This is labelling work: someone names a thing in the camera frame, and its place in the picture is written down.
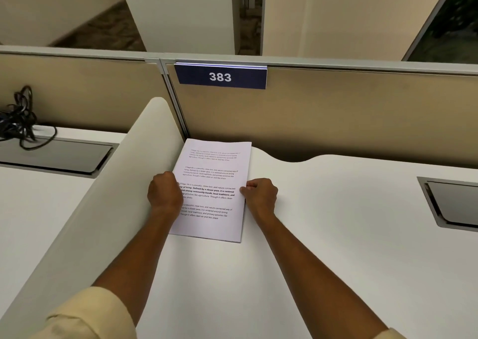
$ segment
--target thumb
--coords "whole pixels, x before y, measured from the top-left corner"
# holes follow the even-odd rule
[[[241,194],[247,199],[247,197],[249,197],[250,195],[250,190],[247,189],[246,187],[241,187],[239,189],[239,191],[241,192]]]

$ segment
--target rolled-up sleeve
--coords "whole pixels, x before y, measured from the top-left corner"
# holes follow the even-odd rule
[[[406,338],[395,329],[388,329],[380,333],[378,336],[376,336],[375,339],[406,339]]]
[[[136,339],[136,329],[115,294],[90,287],[51,312],[31,339]]]

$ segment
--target sign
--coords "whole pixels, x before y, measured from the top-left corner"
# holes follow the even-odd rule
[[[175,64],[181,84],[266,89],[267,66]]]

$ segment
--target white number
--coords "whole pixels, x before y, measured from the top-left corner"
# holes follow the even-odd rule
[[[218,74],[215,74],[214,72],[211,72],[209,74],[209,76],[211,76],[209,79],[211,81],[226,81],[226,82],[231,82],[232,81],[232,78],[231,78],[231,75],[229,73],[226,73],[226,74],[222,74],[222,73],[218,73]]]

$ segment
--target blue sign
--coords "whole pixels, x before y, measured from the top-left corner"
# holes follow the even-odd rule
[[[238,66],[221,64],[175,64],[181,84],[203,86],[240,87],[265,90],[267,85],[266,66]]]

